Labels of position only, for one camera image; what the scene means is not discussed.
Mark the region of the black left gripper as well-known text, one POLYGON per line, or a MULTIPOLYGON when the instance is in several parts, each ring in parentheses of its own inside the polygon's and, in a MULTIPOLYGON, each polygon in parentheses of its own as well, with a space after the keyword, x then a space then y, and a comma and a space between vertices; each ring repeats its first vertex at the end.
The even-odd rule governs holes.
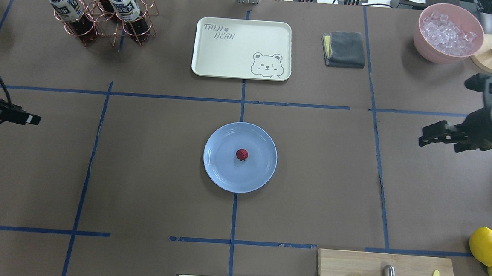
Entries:
POLYGON ((32 124, 38 125, 41 121, 41 117, 28 113, 23 110, 19 105, 9 105, 6 100, 0 98, 0 119, 5 122, 12 122, 13 124, 32 124))

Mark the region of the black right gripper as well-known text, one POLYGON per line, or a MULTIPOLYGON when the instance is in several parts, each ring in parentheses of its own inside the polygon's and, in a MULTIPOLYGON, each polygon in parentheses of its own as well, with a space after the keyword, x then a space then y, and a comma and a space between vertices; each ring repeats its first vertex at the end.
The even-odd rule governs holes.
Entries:
POLYGON ((418 145, 420 147, 433 143, 454 144, 454 152, 466 150, 487 151, 492 149, 492 120, 490 112, 479 109, 470 113, 458 125, 448 121, 439 121, 422 128, 418 145))

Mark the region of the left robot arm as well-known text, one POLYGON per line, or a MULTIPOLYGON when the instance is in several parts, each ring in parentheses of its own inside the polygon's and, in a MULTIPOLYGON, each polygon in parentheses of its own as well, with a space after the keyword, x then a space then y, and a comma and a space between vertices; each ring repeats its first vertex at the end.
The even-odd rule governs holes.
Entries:
POLYGON ((41 121, 41 117, 28 113, 20 105, 10 105, 6 100, 0 98, 0 121, 12 122, 20 125, 38 125, 41 121))

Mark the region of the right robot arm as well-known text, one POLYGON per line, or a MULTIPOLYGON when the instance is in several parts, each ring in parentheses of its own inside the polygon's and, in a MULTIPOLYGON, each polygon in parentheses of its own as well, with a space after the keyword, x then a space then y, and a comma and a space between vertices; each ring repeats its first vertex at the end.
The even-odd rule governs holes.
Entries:
POLYGON ((423 147, 434 143, 453 144, 455 153, 491 150, 492 103, 468 114, 460 124, 452 125, 443 120, 423 127, 418 145, 423 147))

